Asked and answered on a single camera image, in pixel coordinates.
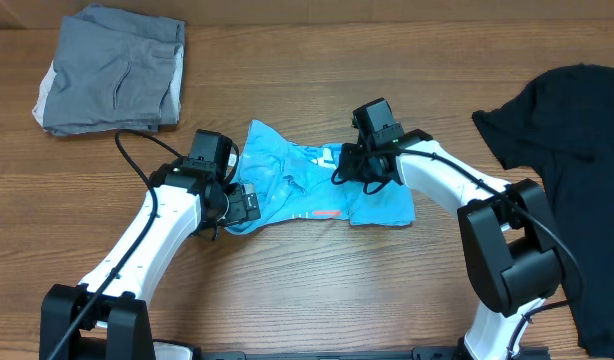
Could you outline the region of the light blue printed t-shirt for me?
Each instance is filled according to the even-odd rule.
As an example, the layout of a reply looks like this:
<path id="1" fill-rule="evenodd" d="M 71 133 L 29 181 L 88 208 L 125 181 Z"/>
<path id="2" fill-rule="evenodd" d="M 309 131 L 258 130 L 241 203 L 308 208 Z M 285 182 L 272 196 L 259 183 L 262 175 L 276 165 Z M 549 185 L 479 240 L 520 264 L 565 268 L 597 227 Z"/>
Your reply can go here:
<path id="1" fill-rule="evenodd" d="M 408 226 L 415 221 L 411 191 L 395 183 L 374 195 L 358 182 L 335 185 L 342 145 L 302 146 L 272 127 L 250 123 L 235 180 L 254 186 L 261 217 L 227 228 L 246 235 L 279 222 L 296 219 L 347 220 L 353 226 Z"/>

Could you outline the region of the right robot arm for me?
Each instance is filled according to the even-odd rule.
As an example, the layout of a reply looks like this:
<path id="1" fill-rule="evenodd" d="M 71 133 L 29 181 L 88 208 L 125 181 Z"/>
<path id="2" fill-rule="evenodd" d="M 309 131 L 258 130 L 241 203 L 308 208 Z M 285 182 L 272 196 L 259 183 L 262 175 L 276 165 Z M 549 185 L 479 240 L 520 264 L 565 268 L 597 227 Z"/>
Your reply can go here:
<path id="1" fill-rule="evenodd" d="M 358 131 L 342 147 L 331 181 L 394 182 L 431 198 L 456 216 L 469 281 L 479 304 L 469 330 L 454 346 L 424 346 L 414 359 L 548 359 L 546 347 L 524 347 L 532 318 L 560 308 L 548 303 L 568 279 L 585 285 L 577 259 L 558 234 L 546 195 L 535 181 L 488 176 L 446 152 L 428 133 L 404 131 L 378 98 L 352 113 Z"/>

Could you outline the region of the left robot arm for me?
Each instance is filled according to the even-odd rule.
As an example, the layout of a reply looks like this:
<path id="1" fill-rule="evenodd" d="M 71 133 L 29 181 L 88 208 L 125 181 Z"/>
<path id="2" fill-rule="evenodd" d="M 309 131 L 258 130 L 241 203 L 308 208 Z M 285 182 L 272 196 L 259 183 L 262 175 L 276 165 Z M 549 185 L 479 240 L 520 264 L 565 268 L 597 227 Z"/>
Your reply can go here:
<path id="1" fill-rule="evenodd" d="M 156 340 L 148 307 L 184 241 L 257 220 L 254 187 L 234 182 L 239 149 L 199 130 L 188 155 L 151 175 L 136 217 L 113 249 L 75 286 L 54 285 L 41 306 L 42 359 L 198 359 L 199 348 Z"/>

